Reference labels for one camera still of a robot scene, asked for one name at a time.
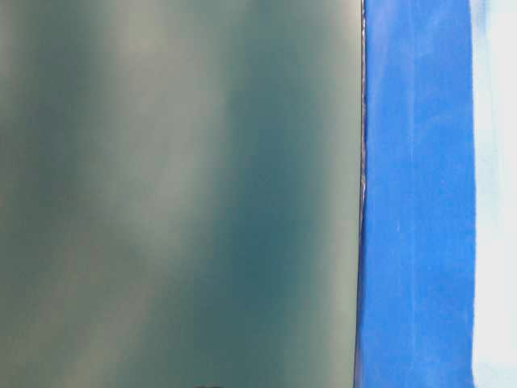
white surface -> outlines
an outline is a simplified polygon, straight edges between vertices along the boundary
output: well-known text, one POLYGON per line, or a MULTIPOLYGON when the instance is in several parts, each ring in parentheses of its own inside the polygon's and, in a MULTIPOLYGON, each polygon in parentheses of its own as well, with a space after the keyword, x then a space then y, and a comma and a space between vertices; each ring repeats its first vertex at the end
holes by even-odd
POLYGON ((476 300, 473 375, 478 388, 517 386, 517 4, 471 0, 476 152, 476 300))

blue painter's tape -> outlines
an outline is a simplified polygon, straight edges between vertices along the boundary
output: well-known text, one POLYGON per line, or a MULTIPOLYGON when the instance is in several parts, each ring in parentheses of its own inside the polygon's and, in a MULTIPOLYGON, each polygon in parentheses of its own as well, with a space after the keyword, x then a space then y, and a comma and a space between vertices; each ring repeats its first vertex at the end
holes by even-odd
POLYGON ((356 385, 473 386, 468 0, 368 0, 356 385))

